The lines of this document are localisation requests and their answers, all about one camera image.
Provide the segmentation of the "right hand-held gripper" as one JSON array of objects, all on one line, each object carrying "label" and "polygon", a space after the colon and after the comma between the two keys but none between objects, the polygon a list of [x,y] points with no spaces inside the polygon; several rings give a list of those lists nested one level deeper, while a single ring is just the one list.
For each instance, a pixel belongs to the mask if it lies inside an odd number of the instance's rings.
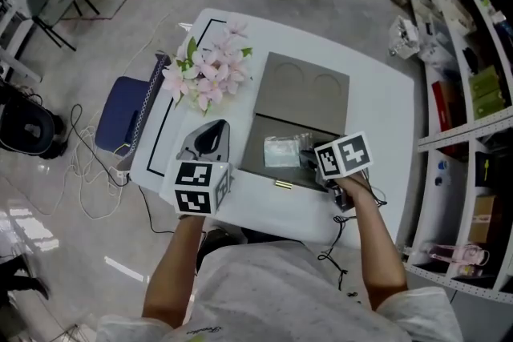
[{"label": "right hand-held gripper", "polygon": [[350,177],[373,165],[373,158],[364,131],[325,143],[314,150],[300,150],[300,163],[316,172],[315,181],[328,191],[341,210],[354,208],[353,200],[336,184],[336,179]]}]

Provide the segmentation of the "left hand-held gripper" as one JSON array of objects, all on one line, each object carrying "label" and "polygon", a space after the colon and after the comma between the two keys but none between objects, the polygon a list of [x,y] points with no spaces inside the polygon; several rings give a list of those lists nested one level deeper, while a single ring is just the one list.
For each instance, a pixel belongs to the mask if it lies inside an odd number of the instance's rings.
[{"label": "left hand-held gripper", "polygon": [[224,119],[205,123],[184,140],[173,172],[176,206],[184,215],[215,215],[230,191],[230,126]]}]

